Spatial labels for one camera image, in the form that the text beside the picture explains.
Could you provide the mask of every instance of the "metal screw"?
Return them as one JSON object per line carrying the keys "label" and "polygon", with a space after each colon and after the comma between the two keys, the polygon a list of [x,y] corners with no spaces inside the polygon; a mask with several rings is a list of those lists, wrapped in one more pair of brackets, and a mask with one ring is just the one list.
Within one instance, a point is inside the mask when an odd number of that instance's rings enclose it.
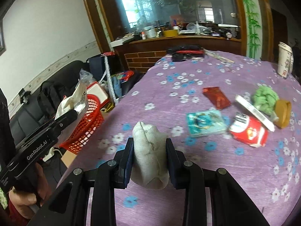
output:
{"label": "metal screw", "polygon": [[219,168],[219,174],[225,175],[227,173],[226,169],[224,168]]}
{"label": "metal screw", "polygon": [[73,170],[74,175],[80,175],[82,173],[82,169],[76,168]]}
{"label": "metal screw", "polygon": [[191,167],[193,163],[191,161],[184,161],[184,166]]}
{"label": "metal screw", "polygon": [[117,163],[117,162],[114,161],[114,160],[109,160],[109,161],[108,161],[108,165],[109,165],[110,167],[115,166],[116,163]]}

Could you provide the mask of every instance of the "red sleeve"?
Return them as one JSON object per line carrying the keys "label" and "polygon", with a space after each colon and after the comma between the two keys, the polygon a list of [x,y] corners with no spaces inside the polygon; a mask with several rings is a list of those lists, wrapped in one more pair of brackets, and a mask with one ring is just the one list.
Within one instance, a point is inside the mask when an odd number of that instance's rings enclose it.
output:
{"label": "red sleeve", "polygon": [[18,211],[15,209],[11,201],[8,202],[8,208],[10,212],[9,217],[11,218],[15,226],[26,226],[28,224],[29,219],[22,217],[20,213],[18,213]]}

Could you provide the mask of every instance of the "white power strip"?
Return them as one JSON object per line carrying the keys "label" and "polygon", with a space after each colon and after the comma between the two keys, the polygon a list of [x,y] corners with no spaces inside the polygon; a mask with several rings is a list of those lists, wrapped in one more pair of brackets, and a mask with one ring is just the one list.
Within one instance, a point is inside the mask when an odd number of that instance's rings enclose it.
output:
{"label": "white power strip", "polygon": [[55,155],[55,149],[54,147],[51,147],[49,150],[49,153],[43,158],[43,161],[48,161],[52,156]]}

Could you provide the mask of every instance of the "rolled white sock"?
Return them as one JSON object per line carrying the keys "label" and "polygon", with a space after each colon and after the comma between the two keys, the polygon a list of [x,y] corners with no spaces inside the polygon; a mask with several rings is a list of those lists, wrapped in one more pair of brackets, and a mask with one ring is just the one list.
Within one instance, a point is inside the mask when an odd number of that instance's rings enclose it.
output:
{"label": "rolled white sock", "polygon": [[165,133],[156,126],[139,121],[133,128],[134,164],[131,179],[148,189],[163,189],[168,184],[169,174],[166,158]]}

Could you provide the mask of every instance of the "red snack package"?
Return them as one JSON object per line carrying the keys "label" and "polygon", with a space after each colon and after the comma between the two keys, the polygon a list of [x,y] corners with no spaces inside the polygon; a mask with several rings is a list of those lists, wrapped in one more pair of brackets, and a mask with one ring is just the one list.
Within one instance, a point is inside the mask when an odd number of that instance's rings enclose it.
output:
{"label": "red snack package", "polygon": [[261,122],[252,116],[237,113],[229,132],[233,138],[252,147],[264,147],[268,131]]}
{"label": "red snack package", "polygon": [[231,102],[219,87],[203,88],[203,94],[213,103],[218,110],[222,110],[231,105]]}

